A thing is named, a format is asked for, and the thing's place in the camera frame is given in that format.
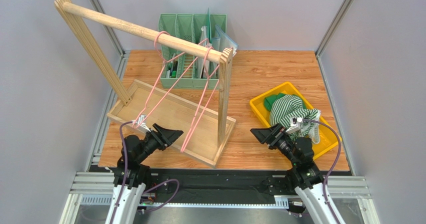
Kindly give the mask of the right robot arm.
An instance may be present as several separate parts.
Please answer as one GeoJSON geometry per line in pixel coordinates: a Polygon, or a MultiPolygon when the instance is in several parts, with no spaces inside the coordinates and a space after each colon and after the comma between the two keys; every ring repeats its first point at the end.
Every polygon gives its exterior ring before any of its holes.
{"type": "Polygon", "coordinates": [[[308,137],[292,140],[280,124],[269,128],[252,128],[250,132],[261,144],[279,150],[292,164],[286,171],[285,184],[301,198],[316,224],[344,224],[345,221],[328,191],[327,178],[314,162],[312,141],[308,137]]]}

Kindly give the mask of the green white striped tank top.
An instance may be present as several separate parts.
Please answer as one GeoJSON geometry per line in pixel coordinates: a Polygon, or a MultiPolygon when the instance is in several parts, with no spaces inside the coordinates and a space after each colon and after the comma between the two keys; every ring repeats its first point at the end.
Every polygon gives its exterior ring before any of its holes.
{"type": "Polygon", "coordinates": [[[272,103],[269,124],[274,126],[280,124],[285,128],[291,126],[292,118],[303,118],[313,120],[312,122],[304,122],[301,124],[300,130],[291,133],[289,136],[292,141],[299,137],[308,137],[313,144],[320,143],[319,121],[321,111],[318,109],[308,109],[305,107],[303,100],[296,95],[283,94],[280,98],[272,103]]]}

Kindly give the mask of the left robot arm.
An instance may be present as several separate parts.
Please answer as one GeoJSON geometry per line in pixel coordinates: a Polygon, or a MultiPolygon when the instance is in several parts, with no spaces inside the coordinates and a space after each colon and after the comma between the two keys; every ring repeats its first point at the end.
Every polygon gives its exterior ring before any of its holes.
{"type": "Polygon", "coordinates": [[[177,179],[169,179],[152,186],[151,168],[143,165],[142,162],[155,150],[163,151],[170,147],[184,132],[153,124],[153,129],[148,128],[143,139],[137,135],[125,137],[123,126],[129,124],[132,124],[132,121],[125,122],[119,127],[121,157],[117,161],[117,166],[112,168],[114,177],[112,201],[105,220],[106,224],[132,224],[137,211],[150,213],[162,208],[174,199],[180,188],[180,182],[177,179]],[[169,182],[176,183],[176,190],[167,201],[148,210],[139,208],[143,195],[150,194],[169,182]]]}

